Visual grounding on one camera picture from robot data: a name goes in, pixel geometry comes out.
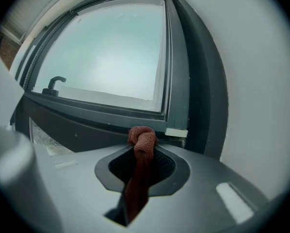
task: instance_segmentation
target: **window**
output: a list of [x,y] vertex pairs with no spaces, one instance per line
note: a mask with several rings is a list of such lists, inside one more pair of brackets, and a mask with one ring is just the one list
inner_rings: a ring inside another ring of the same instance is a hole
[[26,98],[58,116],[187,136],[188,57],[172,0],[87,0],[41,32],[22,69]]
[[46,54],[33,88],[58,96],[160,111],[165,69],[163,0],[115,0],[84,9]]

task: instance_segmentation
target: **window handle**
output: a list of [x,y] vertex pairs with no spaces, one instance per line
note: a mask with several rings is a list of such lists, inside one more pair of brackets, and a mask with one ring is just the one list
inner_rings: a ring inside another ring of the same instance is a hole
[[49,89],[54,89],[54,85],[56,84],[56,81],[58,81],[58,80],[60,80],[60,81],[62,81],[63,83],[65,83],[66,78],[61,77],[61,76],[56,76],[56,77],[52,78],[52,79],[50,80],[50,82],[49,82],[48,88],[49,88]]
[[56,81],[58,81],[58,80],[60,80],[60,81],[62,81],[64,83],[66,81],[66,78],[61,77],[61,76],[56,76],[56,77],[52,78],[49,81],[48,88],[44,88],[42,93],[57,97],[58,94],[59,94],[59,91],[54,89],[54,85],[56,84]]

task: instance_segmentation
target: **dark gray window frame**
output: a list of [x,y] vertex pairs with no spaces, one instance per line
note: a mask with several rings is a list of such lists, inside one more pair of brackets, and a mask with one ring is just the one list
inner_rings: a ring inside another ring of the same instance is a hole
[[55,20],[43,33],[24,67],[20,85],[25,96],[59,114],[111,126],[131,128],[144,125],[157,132],[167,128],[186,130],[189,107],[189,68],[183,30],[172,0],[165,0],[167,39],[166,67],[160,112],[119,108],[31,92],[51,44],[78,11],[107,0],[87,0]]
[[219,160],[228,122],[224,66],[200,16],[185,0],[173,2],[184,30],[189,58],[189,134],[185,149]]

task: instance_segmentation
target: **window pane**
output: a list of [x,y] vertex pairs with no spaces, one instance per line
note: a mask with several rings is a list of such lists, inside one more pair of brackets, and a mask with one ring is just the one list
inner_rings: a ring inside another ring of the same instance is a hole
[[66,82],[55,86],[59,97],[130,108],[144,100],[151,101],[145,109],[155,110],[163,89],[164,2],[123,1],[129,2],[105,2],[80,12],[51,46],[33,91],[41,93],[51,78],[62,76]]

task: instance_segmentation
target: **red cloth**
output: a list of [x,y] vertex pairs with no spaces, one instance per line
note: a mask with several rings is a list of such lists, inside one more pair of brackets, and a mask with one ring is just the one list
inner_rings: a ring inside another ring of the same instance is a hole
[[133,127],[129,132],[129,142],[134,143],[136,168],[128,182],[125,202],[129,223],[134,220],[148,201],[150,187],[150,165],[154,157],[154,145],[158,143],[155,131],[149,127]]

